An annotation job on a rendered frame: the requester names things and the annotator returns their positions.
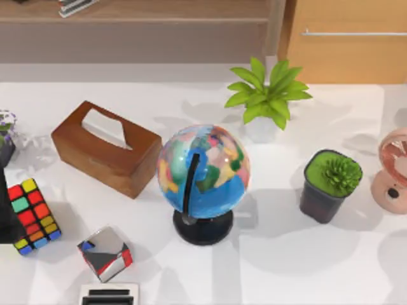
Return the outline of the colourful globe on black stand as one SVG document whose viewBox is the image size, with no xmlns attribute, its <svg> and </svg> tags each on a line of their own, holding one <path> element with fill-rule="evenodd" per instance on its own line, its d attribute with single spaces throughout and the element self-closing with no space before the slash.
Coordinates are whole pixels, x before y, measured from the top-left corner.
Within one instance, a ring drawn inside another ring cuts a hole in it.
<svg viewBox="0 0 407 305">
<path fill-rule="evenodd" d="M 213 245 L 230 232 L 233 209 L 247 191 L 251 168 L 244 146 L 217 125 L 175 132 L 156 164 L 163 197 L 174 209 L 179 236 L 193 245 Z"/>
</svg>

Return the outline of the green leafy plant white pot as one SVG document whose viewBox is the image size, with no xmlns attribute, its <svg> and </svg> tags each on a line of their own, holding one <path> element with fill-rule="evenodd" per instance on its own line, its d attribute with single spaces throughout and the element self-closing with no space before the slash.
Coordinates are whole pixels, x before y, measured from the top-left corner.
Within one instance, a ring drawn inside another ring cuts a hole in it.
<svg viewBox="0 0 407 305">
<path fill-rule="evenodd" d="M 265 65 L 255 57 L 251 58 L 250 68 L 232 67 L 230 70 L 240 80 L 228 85 L 233 95 L 224 106 L 244 108 L 244 130 L 253 142 L 273 140 L 291 120 L 289 103 L 312 98 L 309 87 L 296 79 L 302 68 L 291 67 L 287 59 L 279 60 L 269 76 Z"/>
</svg>

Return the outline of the wooden tissue box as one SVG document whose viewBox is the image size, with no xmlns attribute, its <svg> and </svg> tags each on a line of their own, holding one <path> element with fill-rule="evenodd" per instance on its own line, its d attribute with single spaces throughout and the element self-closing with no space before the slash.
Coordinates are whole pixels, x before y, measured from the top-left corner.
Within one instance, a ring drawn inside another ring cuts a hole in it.
<svg viewBox="0 0 407 305">
<path fill-rule="evenodd" d="M 126 144 L 121 148 L 82 127 L 90 111 L 121 123 Z M 136 198 L 154 177 L 162 138 L 105 108 L 82 102 L 52 132 L 60 159 L 129 198 Z"/>
</svg>

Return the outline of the green succulent in dark pot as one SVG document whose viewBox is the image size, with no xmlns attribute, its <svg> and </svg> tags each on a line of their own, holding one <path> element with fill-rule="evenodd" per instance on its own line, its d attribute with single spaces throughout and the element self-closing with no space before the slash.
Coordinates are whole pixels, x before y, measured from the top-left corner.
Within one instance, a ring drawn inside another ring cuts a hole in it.
<svg viewBox="0 0 407 305">
<path fill-rule="evenodd" d="M 331 222 L 363 176 L 358 162 L 332 149 L 317 151 L 303 174 L 300 210 L 320 224 Z"/>
</svg>

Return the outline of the wooden open shelf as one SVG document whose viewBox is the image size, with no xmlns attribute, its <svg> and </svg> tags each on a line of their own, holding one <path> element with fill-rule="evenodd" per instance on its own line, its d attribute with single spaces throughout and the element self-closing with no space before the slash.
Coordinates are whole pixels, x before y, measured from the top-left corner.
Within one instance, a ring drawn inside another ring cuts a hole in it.
<svg viewBox="0 0 407 305">
<path fill-rule="evenodd" d="M 275 55 L 287 0 L 0 0 L 0 64 L 231 64 Z"/>
</svg>

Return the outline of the silver red blue cube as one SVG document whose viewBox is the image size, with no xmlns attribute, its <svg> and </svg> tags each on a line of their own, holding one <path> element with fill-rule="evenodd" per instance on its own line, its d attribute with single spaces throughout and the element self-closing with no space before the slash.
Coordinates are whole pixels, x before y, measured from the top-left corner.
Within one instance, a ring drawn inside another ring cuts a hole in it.
<svg viewBox="0 0 407 305">
<path fill-rule="evenodd" d="M 77 244 L 96 277 L 106 283 L 133 263 L 128 245 L 111 226 L 105 226 Z"/>
</svg>

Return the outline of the white and black box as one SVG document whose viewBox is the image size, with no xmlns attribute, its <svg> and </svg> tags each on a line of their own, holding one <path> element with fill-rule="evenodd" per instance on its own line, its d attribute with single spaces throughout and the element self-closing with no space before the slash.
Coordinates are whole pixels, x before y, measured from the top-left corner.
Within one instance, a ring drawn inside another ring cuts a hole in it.
<svg viewBox="0 0 407 305">
<path fill-rule="evenodd" d="M 92 283 L 82 285 L 78 305 L 140 305 L 136 283 Z"/>
</svg>

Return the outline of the wooden cupboard door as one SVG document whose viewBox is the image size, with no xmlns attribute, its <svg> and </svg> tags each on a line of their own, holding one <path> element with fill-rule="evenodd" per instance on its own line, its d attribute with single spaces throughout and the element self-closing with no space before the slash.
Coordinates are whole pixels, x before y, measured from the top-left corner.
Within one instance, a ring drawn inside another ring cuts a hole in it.
<svg viewBox="0 0 407 305">
<path fill-rule="evenodd" d="M 407 83 L 407 37 L 315 37 L 312 32 L 407 32 L 407 0 L 286 0 L 278 56 L 305 83 Z"/>
</svg>

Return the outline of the colourful puzzle cube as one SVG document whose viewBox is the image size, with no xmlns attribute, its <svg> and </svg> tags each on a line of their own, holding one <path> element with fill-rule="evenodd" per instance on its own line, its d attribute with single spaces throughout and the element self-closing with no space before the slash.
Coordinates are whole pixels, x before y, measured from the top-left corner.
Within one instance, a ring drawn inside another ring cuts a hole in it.
<svg viewBox="0 0 407 305">
<path fill-rule="evenodd" d="M 59 239 L 62 231 L 33 178 L 8 188 L 11 207 L 23 227 L 13 246 L 20 255 Z"/>
</svg>

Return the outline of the pink desk fan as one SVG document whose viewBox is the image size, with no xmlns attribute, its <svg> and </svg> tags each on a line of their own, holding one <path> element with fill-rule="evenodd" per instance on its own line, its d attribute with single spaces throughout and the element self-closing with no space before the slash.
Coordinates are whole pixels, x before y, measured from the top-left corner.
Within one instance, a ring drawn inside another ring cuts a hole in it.
<svg viewBox="0 0 407 305">
<path fill-rule="evenodd" d="M 375 202 L 394 214 L 407 214 L 407 127 L 391 131 L 378 146 L 382 169 L 371 193 Z"/>
</svg>

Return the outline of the grey stacked books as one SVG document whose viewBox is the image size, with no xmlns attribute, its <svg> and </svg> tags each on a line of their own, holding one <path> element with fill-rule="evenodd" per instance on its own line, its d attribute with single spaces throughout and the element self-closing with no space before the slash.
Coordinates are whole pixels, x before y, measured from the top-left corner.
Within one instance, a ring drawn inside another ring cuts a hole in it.
<svg viewBox="0 0 407 305">
<path fill-rule="evenodd" d="M 59 0 L 59 15 L 67 18 L 85 8 L 97 3 L 99 0 Z"/>
</svg>

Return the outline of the purple flower plant dark pot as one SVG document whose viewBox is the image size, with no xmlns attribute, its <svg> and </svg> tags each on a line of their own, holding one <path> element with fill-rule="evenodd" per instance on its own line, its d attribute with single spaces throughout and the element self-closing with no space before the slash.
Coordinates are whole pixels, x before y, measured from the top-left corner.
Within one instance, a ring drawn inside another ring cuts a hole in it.
<svg viewBox="0 0 407 305">
<path fill-rule="evenodd" d="M 0 110 L 0 166 L 5 168 L 15 152 L 12 135 L 17 117 L 9 110 Z"/>
</svg>

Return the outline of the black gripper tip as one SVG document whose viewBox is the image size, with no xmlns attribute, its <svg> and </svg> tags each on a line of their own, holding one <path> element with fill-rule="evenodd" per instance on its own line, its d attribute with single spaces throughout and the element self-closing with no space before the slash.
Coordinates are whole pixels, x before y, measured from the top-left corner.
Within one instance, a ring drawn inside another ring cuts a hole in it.
<svg viewBox="0 0 407 305">
<path fill-rule="evenodd" d="M 25 235 L 25 229 L 13 211 L 4 168 L 0 165 L 0 245 L 12 244 Z"/>
</svg>

